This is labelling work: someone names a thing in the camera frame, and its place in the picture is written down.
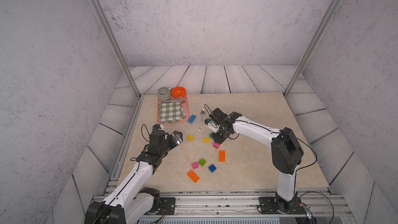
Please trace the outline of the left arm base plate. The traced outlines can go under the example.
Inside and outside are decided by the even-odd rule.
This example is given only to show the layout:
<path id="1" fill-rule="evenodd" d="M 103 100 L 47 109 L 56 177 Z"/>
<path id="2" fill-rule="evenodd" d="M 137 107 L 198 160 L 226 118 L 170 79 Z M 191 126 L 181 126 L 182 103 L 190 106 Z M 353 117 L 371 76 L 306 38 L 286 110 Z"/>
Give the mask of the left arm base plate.
<path id="1" fill-rule="evenodd" d="M 152 209 L 145 215 L 174 215 L 176 198 L 159 197 L 155 198 Z"/>

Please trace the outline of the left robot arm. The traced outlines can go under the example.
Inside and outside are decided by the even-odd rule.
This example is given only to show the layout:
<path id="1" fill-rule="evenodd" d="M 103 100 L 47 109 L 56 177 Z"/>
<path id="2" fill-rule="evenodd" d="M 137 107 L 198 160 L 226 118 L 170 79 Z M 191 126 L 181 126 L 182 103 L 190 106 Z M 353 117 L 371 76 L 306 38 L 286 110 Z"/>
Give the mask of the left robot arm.
<path id="1" fill-rule="evenodd" d="M 144 215 L 160 215 L 159 224 L 167 214 L 160 191 L 144 187 L 170 150 L 183 142 L 183 134 L 166 133 L 160 125 L 149 135 L 149 143 L 136 159 L 136 164 L 120 185 L 101 202 L 93 201 L 85 214 L 85 224 L 135 224 Z"/>

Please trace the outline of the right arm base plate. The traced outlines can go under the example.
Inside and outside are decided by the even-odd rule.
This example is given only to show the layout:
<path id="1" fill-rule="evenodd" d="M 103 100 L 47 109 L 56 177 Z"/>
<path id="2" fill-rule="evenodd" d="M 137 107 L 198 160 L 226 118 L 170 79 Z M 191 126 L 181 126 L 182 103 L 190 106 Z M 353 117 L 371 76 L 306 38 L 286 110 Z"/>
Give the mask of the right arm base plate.
<path id="1" fill-rule="evenodd" d="M 283 200 L 277 200 L 275 197 L 260 197 L 257 210 L 264 215 L 304 215 L 305 208 L 299 203 L 287 203 Z"/>

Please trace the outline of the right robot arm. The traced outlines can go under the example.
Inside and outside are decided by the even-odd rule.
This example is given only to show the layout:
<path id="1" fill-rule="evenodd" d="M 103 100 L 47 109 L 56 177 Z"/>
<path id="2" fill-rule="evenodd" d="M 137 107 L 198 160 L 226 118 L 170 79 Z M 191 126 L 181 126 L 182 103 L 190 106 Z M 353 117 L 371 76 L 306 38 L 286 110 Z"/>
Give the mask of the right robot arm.
<path id="1" fill-rule="evenodd" d="M 210 137 L 217 144 L 222 144 L 230 135 L 237 133 L 254 139 L 271 150 L 273 166 L 278 170 L 274 210 L 288 214 L 300 201 L 296 190 L 296 175 L 304 155 L 294 132 L 289 128 L 280 130 L 266 127 L 237 112 L 227 115 L 219 108 L 210 113 L 205 125 L 212 130 Z"/>

